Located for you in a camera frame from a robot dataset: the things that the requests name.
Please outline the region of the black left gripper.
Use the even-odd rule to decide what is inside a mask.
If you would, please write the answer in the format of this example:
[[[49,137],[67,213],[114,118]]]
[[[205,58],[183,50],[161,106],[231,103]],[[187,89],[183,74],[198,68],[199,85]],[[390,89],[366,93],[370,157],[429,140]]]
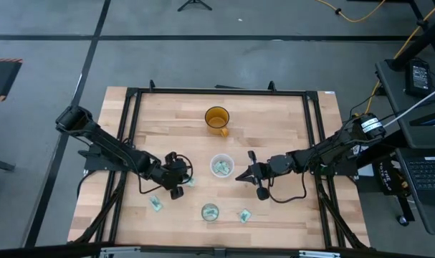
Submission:
[[[166,156],[166,163],[156,168],[156,183],[168,190],[172,200],[183,196],[183,188],[180,184],[183,178],[187,178],[183,183],[188,184],[192,181],[193,171],[184,174],[184,161],[178,157],[176,152],[171,152]]]

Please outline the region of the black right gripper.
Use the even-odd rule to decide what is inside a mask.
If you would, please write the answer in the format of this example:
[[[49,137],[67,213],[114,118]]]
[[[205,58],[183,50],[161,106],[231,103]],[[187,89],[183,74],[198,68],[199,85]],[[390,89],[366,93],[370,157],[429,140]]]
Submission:
[[[252,150],[248,151],[248,155],[252,165],[235,180],[254,183],[257,186],[256,192],[259,200],[273,199],[270,190],[274,185],[274,177],[271,174],[269,164],[258,162],[255,152]]]

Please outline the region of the clear glass jar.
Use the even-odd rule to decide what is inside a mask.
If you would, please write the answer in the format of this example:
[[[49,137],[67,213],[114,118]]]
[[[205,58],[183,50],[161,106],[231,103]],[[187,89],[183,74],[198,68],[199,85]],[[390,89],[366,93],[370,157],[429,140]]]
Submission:
[[[201,209],[201,216],[207,222],[216,221],[219,217],[219,208],[215,204],[205,204]]]

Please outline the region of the amber glass mug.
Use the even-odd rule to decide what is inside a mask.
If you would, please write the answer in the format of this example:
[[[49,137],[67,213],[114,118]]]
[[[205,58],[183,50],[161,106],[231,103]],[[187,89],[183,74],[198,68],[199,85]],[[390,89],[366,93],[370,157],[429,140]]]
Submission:
[[[220,135],[221,137],[227,137],[229,130],[227,125],[229,123],[229,112],[221,106],[210,107],[205,113],[205,122],[207,124],[208,131],[214,135]]]

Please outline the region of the black rig crossbar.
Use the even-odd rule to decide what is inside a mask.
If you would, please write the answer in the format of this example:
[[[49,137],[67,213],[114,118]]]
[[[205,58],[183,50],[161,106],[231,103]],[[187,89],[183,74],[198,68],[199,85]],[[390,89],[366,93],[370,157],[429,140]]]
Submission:
[[[83,258],[123,252],[179,253],[210,255],[225,258],[230,255],[273,255],[294,258],[434,258],[413,254],[380,252],[375,249],[350,249],[331,247],[328,249],[263,249],[227,247],[172,247],[152,245],[117,245],[110,242],[71,243],[54,246],[0,249],[0,258]]]

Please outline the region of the black bag white lettering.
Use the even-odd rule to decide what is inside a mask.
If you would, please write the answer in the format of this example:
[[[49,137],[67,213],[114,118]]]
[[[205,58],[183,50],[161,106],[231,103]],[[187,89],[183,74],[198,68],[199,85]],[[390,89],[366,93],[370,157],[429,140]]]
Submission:
[[[372,163],[372,168],[379,189],[384,195],[402,197],[411,195],[398,161],[394,161],[392,158],[380,158]]]

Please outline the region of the grey side desk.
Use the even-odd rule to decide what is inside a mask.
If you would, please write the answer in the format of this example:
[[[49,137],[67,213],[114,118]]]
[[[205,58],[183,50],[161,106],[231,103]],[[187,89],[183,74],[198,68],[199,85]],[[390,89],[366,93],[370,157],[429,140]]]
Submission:
[[[403,70],[392,70],[387,61],[376,63],[376,73],[383,84],[391,107],[397,115],[405,112],[421,99],[407,95],[404,92],[406,78]],[[399,132],[403,134],[409,148],[430,149],[435,148],[435,125],[411,125],[412,120],[424,118],[435,113],[435,96],[408,114],[396,121],[400,126]]]

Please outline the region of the black tripod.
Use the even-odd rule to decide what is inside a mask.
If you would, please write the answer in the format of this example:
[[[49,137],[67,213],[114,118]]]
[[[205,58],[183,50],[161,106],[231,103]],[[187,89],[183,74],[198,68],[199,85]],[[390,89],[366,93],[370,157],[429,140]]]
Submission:
[[[177,12],[180,12],[180,11],[183,11],[188,5],[190,5],[190,4],[200,4],[200,5],[202,5],[205,9],[207,9],[207,10],[209,10],[209,11],[212,11],[213,9],[208,5],[208,4],[206,4],[205,2],[203,2],[202,0],[188,0],[188,1],[186,1],[182,6],[180,6],[178,9],[177,9]]]

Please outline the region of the dark laptop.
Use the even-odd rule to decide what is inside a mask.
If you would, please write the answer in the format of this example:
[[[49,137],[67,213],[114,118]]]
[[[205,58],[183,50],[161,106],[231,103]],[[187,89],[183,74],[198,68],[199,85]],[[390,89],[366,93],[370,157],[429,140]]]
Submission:
[[[435,235],[435,149],[397,148],[396,158],[426,231]]]

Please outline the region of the black power adapter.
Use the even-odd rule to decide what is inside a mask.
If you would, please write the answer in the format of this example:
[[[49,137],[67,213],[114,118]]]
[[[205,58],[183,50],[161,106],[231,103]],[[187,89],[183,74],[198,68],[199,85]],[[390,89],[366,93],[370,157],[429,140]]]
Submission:
[[[431,93],[429,64],[419,59],[412,59],[406,65],[405,93],[414,97],[426,97]]]

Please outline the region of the black hazard striped mat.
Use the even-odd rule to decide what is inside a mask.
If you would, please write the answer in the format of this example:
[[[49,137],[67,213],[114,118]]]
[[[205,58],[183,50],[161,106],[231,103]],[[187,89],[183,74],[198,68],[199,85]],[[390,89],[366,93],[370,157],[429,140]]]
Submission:
[[[7,98],[22,63],[23,59],[0,58],[0,102]]]

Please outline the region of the black desk leg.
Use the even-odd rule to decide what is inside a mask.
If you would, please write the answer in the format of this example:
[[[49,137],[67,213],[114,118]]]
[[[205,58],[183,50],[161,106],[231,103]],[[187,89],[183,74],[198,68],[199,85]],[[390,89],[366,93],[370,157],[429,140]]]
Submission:
[[[428,19],[435,13],[435,7],[422,19],[417,21],[417,27],[403,43],[403,46],[394,55],[393,59],[386,62],[392,70],[401,70],[406,64],[427,46],[431,45],[435,53],[435,23],[428,25]]]

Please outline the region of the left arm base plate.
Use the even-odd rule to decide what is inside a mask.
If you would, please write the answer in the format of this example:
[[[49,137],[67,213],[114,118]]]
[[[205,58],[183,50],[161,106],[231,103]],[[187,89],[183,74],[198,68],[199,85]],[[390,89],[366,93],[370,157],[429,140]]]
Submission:
[[[100,146],[91,144],[87,150],[79,150],[78,153],[86,159],[85,170],[89,171],[127,171],[128,167],[125,162],[110,153],[103,150]]]

